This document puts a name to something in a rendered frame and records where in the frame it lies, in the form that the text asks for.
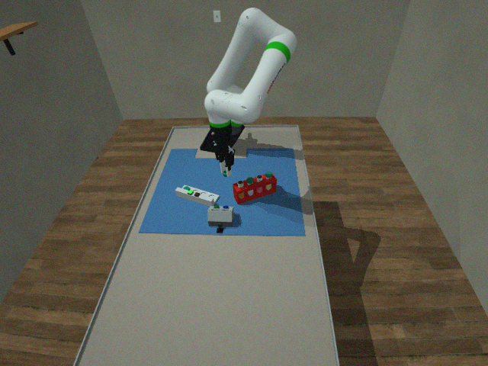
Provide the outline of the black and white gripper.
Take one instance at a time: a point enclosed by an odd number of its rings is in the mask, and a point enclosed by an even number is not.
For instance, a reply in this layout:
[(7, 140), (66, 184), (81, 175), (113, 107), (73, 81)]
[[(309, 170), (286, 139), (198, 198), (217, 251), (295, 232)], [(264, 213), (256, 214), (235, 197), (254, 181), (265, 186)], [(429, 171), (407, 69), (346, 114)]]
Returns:
[(234, 165), (235, 153), (235, 150), (230, 148), (230, 135), (225, 138), (214, 137), (213, 139), (214, 141), (212, 142), (212, 145), (214, 147), (216, 158), (220, 162), (221, 173), (226, 171), (226, 176), (229, 177), (232, 174), (231, 166)]

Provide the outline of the blue flat mat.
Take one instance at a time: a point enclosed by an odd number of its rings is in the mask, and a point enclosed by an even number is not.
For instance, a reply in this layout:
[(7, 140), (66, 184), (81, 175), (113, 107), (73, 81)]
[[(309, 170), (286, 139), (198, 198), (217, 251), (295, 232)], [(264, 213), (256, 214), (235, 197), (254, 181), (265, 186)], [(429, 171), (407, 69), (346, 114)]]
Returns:
[[(294, 148), (246, 149), (246, 158), (234, 158), (232, 174), (224, 177), (217, 158), (195, 158), (197, 149), (171, 149), (149, 203), (139, 233), (306, 236)], [(276, 192), (237, 204), (233, 184), (272, 172)], [(178, 197), (184, 185), (218, 194), (214, 206), (233, 207), (233, 227), (207, 222), (208, 206)]]

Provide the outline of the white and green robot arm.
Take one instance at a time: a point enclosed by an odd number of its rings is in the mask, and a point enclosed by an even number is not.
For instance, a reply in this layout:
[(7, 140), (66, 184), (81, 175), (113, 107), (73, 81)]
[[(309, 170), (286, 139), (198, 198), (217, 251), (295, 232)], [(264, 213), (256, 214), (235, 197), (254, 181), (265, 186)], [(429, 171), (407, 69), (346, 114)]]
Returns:
[[(266, 48), (254, 76), (244, 90), (233, 82), (256, 43)], [(229, 48), (207, 83), (208, 95), (204, 106), (213, 137), (237, 135), (244, 123), (250, 124), (259, 118), (271, 87), (296, 47), (294, 33), (261, 10), (248, 8), (241, 14)]]

